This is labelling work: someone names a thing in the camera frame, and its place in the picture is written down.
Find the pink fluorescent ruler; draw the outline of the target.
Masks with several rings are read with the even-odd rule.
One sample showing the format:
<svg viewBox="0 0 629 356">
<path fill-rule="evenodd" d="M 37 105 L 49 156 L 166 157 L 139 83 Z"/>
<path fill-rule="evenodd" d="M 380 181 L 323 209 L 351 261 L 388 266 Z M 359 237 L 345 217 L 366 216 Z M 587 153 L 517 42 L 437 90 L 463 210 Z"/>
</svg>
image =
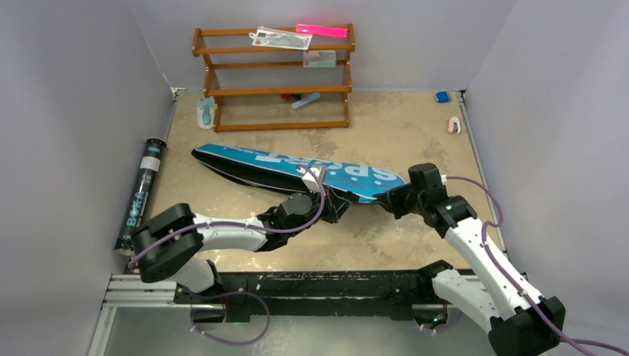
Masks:
<svg viewBox="0 0 629 356">
<path fill-rule="evenodd" d="M 325 36 L 344 39 L 348 36 L 348 29 L 345 27 L 330 27 L 313 24 L 296 24 L 295 31 L 304 35 Z"/>
</svg>

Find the red and black small object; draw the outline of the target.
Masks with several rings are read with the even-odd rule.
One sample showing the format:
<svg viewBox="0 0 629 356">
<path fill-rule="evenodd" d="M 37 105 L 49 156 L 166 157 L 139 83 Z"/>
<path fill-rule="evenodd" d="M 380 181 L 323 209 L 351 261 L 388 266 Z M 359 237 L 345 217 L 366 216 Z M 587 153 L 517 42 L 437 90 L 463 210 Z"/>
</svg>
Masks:
<svg viewBox="0 0 629 356">
<path fill-rule="evenodd" d="M 280 97 L 284 100 L 298 101 L 302 99 L 302 94 L 301 93 L 281 93 Z"/>
</svg>

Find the light blue packaged tool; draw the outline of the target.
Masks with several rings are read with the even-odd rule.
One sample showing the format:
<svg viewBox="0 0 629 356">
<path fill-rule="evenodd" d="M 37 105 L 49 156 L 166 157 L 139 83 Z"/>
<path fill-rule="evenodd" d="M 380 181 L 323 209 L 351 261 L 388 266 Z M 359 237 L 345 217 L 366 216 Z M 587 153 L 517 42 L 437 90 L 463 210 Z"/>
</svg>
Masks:
<svg viewBox="0 0 629 356">
<path fill-rule="evenodd" d="M 212 96 L 203 97 L 197 101 L 197 125 L 203 130 L 214 127 L 215 102 Z"/>
</svg>

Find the clear packaged item on shelf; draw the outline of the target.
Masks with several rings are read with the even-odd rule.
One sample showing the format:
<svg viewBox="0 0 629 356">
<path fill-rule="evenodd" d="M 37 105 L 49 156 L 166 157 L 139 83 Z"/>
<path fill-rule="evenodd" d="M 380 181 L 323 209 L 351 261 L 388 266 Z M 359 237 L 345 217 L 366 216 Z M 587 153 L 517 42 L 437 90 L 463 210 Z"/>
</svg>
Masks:
<svg viewBox="0 0 629 356">
<path fill-rule="evenodd" d="M 287 50 L 308 50 L 313 35 L 291 31 L 278 30 L 268 27 L 258 27 L 248 34 L 252 45 L 257 47 L 272 47 Z"/>
</svg>

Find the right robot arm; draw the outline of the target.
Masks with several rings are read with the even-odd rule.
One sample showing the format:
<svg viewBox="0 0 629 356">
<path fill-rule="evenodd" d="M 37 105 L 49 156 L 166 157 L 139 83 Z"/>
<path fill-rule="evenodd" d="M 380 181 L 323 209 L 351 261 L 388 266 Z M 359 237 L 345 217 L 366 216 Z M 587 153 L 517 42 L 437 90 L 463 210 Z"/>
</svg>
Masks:
<svg viewBox="0 0 629 356">
<path fill-rule="evenodd" d="M 557 297 L 545 297 L 494 243 L 470 203 L 448 193 L 451 178 L 431 163 L 408 170 L 410 181 L 376 195 L 399 219 L 421 216 L 468 263 L 478 283 L 470 284 L 452 269 L 418 279 L 416 291 L 427 302 L 439 297 L 457 306 L 487 335 L 496 355 L 541 355 L 562 338 L 566 309 Z"/>
</svg>

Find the pink and white clip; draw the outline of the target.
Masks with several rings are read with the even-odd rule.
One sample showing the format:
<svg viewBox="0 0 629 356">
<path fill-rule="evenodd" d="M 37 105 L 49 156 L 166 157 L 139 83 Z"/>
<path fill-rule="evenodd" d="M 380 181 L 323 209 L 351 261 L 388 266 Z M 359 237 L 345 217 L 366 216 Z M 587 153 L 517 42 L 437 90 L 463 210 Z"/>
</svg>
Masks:
<svg viewBox="0 0 629 356">
<path fill-rule="evenodd" d="M 447 133 L 459 134 L 461 132 L 460 119 L 457 116 L 453 116 L 448 121 Z"/>
</svg>

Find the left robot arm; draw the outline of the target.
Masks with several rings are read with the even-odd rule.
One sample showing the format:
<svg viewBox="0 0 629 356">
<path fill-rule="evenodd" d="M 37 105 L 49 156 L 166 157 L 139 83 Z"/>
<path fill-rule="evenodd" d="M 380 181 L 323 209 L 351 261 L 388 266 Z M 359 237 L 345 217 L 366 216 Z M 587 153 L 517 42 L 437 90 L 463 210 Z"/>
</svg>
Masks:
<svg viewBox="0 0 629 356">
<path fill-rule="evenodd" d="M 221 293 L 220 276 L 211 261 L 197 258 L 196 253 L 273 251 L 320 220 L 336 223 L 351 205 L 331 188 L 323 194 L 292 194 L 278 206 L 244 220 L 206 217 L 179 203 L 135 230 L 131 237 L 135 255 L 128 266 L 139 270 L 144 283 L 174 281 L 202 303 L 213 303 Z"/>
</svg>

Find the blue racket bag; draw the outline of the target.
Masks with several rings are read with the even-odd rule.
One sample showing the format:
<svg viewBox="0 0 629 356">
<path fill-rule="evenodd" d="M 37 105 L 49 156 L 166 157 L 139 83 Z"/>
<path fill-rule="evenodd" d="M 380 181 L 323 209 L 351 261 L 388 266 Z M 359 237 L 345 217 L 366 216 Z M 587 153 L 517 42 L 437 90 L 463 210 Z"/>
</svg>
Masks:
<svg viewBox="0 0 629 356">
<path fill-rule="evenodd" d="M 191 151 L 196 161 L 214 173 L 241 185 L 282 194 L 307 192 L 302 181 L 306 172 L 300 166 L 325 168 L 323 185 L 351 202 L 371 203 L 387 190 L 406 182 L 383 168 L 357 163 L 336 162 L 276 154 L 253 148 L 206 143 Z"/>
</svg>

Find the black shuttlecock tube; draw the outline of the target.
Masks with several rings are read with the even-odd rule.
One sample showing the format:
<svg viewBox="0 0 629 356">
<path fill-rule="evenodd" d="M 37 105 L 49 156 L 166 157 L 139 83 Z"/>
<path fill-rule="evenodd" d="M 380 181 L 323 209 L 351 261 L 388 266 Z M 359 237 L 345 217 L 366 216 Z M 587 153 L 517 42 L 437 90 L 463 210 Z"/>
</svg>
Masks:
<svg viewBox="0 0 629 356">
<path fill-rule="evenodd" d="M 131 236 L 141 224 L 147 204 L 151 201 L 154 181 L 159 173 L 162 158 L 167 149 L 165 141 L 149 138 L 145 141 L 142 158 L 128 203 L 123 211 L 122 223 L 113 251 L 122 256 L 134 254 Z"/>
</svg>

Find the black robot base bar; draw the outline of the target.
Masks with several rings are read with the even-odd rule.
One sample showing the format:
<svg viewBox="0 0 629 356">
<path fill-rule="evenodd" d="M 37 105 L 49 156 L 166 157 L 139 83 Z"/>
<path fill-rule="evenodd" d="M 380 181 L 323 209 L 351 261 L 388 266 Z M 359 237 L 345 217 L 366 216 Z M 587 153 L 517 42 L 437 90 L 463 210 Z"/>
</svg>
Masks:
<svg viewBox="0 0 629 356">
<path fill-rule="evenodd" d="M 265 313 L 443 323 L 450 304 L 435 294 L 430 278 L 450 267 L 438 261 L 410 270 L 225 272 L 209 291 L 191 293 L 178 285 L 174 302 L 217 304 L 229 323 Z"/>
</svg>

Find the blue and grey eraser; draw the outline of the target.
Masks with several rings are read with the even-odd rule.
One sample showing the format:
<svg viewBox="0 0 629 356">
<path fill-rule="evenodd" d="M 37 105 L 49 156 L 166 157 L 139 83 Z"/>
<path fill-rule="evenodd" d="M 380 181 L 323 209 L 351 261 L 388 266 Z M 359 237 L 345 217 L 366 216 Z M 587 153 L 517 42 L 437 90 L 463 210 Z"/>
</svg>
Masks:
<svg viewBox="0 0 629 356">
<path fill-rule="evenodd" d="M 451 101 L 451 96 L 447 91 L 439 91 L 435 94 L 435 101 L 437 103 L 448 103 Z"/>
</svg>

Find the wooden three-tier shelf rack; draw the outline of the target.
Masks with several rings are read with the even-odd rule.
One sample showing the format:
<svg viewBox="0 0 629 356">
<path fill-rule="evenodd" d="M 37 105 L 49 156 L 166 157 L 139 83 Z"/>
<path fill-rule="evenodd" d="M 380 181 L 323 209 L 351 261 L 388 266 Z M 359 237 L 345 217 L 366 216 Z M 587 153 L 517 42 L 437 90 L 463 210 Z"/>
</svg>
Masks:
<svg viewBox="0 0 629 356">
<path fill-rule="evenodd" d="M 295 32 L 294 27 L 276 27 L 278 30 Z M 205 75 L 202 87 L 204 96 L 214 98 L 214 131 L 264 131 L 264 130 L 291 130 L 291 129 L 318 129 L 318 128 L 347 128 L 350 126 L 349 94 L 353 90 L 351 55 L 355 52 L 355 26 L 352 23 L 330 27 L 345 27 L 348 36 L 338 44 L 310 44 L 308 50 L 335 50 L 344 53 L 342 59 L 337 59 L 337 66 L 343 68 L 343 82 L 334 85 L 297 85 L 297 86 L 267 86 L 261 88 L 222 88 L 217 78 L 218 70 L 257 70 L 300 67 L 299 61 L 271 61 L 271 62 L 240 62 L 240 63 L 214 63 L 213 55 L 236 55 L 248 53 L 297 53 L 299 50 L 287 50 L 272 47 L 257 47 L 250 44 L 248 47 L 212 47 L 205 43 L 211 37 L 248 36 L 256 28 L 230 28 L 230 29 L 201 29 L 196 28 L 191 41 L 191 52 L 195 57 L 201 57 L 205 63 Z M 222 123 L 224 99 L 230 96 L 262 96 L 280 95 L 281 93 L 334 93 L 341 97 L 343 118 L 337 121 L 322 122 L 281 122 L 263 124 L 239 124 L 228 125 Z"/>
</svg>

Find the small white box on shelf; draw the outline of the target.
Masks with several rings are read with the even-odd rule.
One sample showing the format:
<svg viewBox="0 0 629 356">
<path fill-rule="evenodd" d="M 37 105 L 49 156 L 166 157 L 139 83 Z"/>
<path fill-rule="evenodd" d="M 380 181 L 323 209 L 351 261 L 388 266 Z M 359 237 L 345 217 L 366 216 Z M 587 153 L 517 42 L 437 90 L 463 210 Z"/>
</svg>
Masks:
<svg viewBox="0 0 629 356">
<path fill-rule="evenodd" d="M 304 68 L 330 68 L 337 65 L 335 50 L 307 50 L 303 52 Z"/>
</svg>

